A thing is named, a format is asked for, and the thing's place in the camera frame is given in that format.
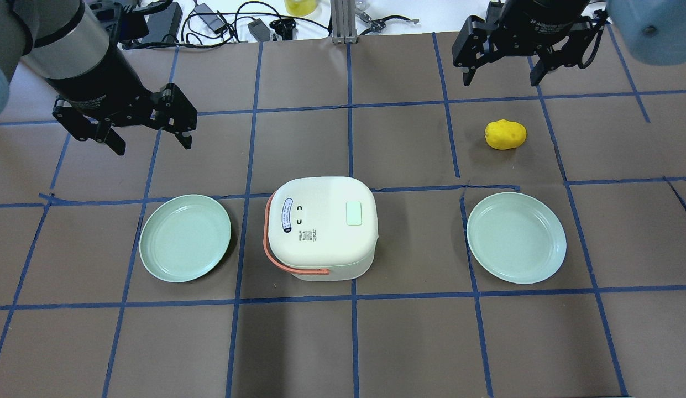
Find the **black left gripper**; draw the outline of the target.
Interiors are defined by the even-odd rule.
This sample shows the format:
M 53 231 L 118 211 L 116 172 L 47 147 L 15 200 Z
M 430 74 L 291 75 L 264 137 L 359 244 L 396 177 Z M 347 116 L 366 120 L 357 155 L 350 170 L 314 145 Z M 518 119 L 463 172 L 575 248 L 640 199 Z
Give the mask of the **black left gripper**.
M 80 142 L 92 139 L 123 156 L 126 143 L 112 124 L 150 123 L 173 134 L 184 149 L 193 145 L 198 111 L 186 94 L 175 83 L 151 93 L 122 53 L 107 53 L 82 75 L 45 81 L 61 98 L 53 105 L 53 117 Z

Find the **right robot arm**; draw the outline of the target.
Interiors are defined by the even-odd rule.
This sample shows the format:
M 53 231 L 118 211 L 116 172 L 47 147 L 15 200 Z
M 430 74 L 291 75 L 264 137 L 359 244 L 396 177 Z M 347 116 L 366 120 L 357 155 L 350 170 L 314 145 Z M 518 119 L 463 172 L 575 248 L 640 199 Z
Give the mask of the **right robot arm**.
M 494 1 L 469 16 L 452 45 L 452 63 L 471 84 L 476 71 L 505 56 L 537 56 L 530 84 L 562 66 L 585 70 L 605 26 L 616 25 L 630 54 L 656 66 L 686 62 L 686 1 L 607 1 L 593 16 L 588 1 Z

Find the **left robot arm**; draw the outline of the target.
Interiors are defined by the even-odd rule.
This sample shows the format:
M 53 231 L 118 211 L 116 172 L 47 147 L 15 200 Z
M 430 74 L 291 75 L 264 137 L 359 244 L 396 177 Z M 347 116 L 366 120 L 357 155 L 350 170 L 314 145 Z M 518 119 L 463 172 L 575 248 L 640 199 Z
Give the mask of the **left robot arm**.
M 190 149 L 198 118 L 191 101 L 173 83 L 147 89 L 119 48 L 145 37 L 146 15 L 170 4 L 0 1 L 0 114 L 24 63 L 56 91 L 53 117 L 73 139 L 123 155 L 126 143 L 115 128 L 140 125 L 171 133 Z

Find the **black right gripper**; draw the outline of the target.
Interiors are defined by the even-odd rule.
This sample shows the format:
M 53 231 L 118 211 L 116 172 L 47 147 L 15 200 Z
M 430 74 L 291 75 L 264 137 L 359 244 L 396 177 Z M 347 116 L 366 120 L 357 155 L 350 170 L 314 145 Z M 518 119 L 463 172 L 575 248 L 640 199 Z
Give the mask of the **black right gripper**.
M 491 1 L 489 17 L 469 16 L 452 45 L 452 63 L 463 71 L 469 86 L 477 70 L 504 56 L 537 54 L 530 73 L 531 86 L 539 86 L 560 66 L 591 64 L 583 56 L 600 35 L 600 24 L 582 13 L 588 1 Z

